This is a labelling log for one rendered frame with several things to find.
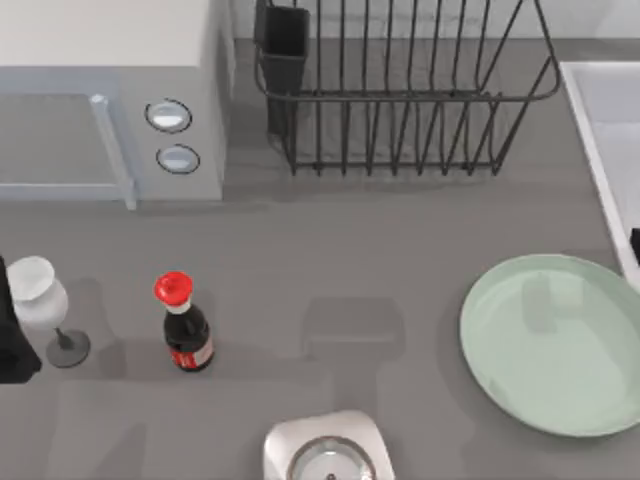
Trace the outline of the dark bottle with red cap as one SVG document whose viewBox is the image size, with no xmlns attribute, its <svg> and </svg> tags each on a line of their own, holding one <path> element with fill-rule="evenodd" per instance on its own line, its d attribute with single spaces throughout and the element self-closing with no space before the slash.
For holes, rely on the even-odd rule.
<svg viewBox="0 0 640 480">
<path fill-rule="evenodd" d="M 166 310 L 163 331 L 172 362 L 189 373 L 206 369 L 214 358 L 210 325 L 193 303 L 193 292 L 192 278 L 182 271 L 166 272 L 154 284 L 155 297 Z"/>
</svg>

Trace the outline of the small microwave knob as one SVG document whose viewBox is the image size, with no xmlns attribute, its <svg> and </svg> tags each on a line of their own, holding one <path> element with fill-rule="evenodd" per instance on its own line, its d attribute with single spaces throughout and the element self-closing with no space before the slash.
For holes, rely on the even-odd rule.
<svg viewBox="0 0 640 480">
<path fill-rule="evenodd" d="M 159 149 L 155 154 L 159 167 L 172 175 L 189 175 L 201 164 L 199 154 L 184 144 L 174 144 Z"/>
</svg>

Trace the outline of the pale microwave oven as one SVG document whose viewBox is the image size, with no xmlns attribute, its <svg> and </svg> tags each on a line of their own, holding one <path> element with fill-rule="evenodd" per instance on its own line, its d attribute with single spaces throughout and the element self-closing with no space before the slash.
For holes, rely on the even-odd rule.
<svg viewBox="0 0 640 480">
<path fill-rule="evenodd" d="M 234 81 L 229 0 L 0 0 L 0 93 L 108 97 L 137 206 L 221 198 Z M 188 129 L 147 123 L 145 106 L 163 99 L 189 108 Z M 194 173 L 156 163 L 174 144 L 199 154 Z"/>
</svg>

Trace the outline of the large microwave knob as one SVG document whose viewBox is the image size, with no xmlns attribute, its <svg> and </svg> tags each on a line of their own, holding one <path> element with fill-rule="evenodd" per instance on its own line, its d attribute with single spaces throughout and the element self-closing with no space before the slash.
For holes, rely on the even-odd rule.
<svg viewBox="0 0 640 480">
<path fill-rule="evenodd" d="M 178 100 L 163 99 L 145 106 L 144 117 L 155 130 L 177 134 L 188 129 L 192 123 L 192 113 L 189 108 Z"/>
</svg>

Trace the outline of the black cutlery holder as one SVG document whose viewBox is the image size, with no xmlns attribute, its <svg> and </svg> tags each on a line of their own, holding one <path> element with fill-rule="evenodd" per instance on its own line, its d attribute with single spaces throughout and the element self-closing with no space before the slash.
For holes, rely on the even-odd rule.
<svg viewBox="0 0 640 480">
<path fill-rule="evenodd" d="M 309 51 L 310 12 L 256 0 L 254 43 L 269 94 L 298 95 Z"/>
</svg>

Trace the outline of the pale green plate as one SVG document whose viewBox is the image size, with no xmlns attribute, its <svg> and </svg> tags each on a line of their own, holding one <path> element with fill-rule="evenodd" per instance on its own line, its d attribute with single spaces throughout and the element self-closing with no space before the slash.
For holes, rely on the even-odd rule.
<svg viewBox="0 0 640 480">
<path fill-rule="evenodd" d="M 610 269 L 502 261 L 471 284 L 458 336 L 477 385 L 523 424 L 574 438 L 640 427 L 640 291 Z"/>
</svg>

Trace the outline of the microwave glass door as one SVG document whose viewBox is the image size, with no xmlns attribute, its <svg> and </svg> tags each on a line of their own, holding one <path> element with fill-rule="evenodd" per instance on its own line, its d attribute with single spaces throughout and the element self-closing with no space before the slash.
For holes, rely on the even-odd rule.
<svg viewBox="0 0 640 480">
<path fill-rule="evenodd" d="M 0 93 L 0 202 L 121 201 L 134 175 L 101 94 Z"/>
</svg>

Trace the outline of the white wine glass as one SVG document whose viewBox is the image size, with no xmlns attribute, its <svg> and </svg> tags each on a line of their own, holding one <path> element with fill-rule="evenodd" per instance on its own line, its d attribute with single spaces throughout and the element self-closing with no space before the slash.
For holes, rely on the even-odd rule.
<svg viewBox="0 0 640 480">
<path fill-rule="evenodd" d="M 7 267 L 14 311 L 22 325 L 55 334 L 46 347 L 49 363 L 60 369 L 83 363 L 91 350 L 82 330 L 64 330 L 69 296 L 52 263 L 42 256 L 20 258 Z"/>
</svg>

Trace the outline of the white sink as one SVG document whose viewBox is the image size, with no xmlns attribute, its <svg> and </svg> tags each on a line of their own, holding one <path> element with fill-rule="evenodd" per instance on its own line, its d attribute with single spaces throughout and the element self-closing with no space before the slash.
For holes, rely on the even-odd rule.
<svg viewBox="0 0 640 480">
<path fill-rule="evenodd" d="M 560 69 L 622 274 L 640 290 L 640 61 Z"/>
</svg>

